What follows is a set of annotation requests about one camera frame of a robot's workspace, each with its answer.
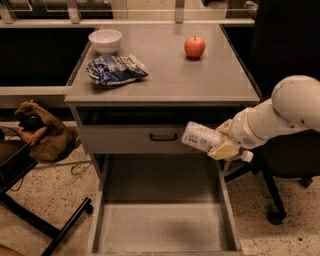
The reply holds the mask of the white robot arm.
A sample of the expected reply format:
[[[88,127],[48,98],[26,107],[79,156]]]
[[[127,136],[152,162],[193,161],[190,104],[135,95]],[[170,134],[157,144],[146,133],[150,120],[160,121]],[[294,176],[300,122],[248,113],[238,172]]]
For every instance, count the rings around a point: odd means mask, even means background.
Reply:
[[[320,82],[295,75],[281,80],[268,100],[238,112],[217,128],[226,138],[208,155],[215,160],[251,162],[252,149],[281,135],[320,131]]]

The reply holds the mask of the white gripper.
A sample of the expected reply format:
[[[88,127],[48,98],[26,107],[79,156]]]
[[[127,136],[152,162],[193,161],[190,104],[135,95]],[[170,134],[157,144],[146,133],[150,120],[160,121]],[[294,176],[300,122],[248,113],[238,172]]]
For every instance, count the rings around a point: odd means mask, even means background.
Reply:
[[[262,134],[264,116],[259,108],[248,107],[238,112],[233,119],[228,119],[219,125],[216,130],[229,135],[242,148],[254,149],[266,143]],[[214,160],[223,160],[239,153],[240,146],[231,140],[224,141],[207,155]]]

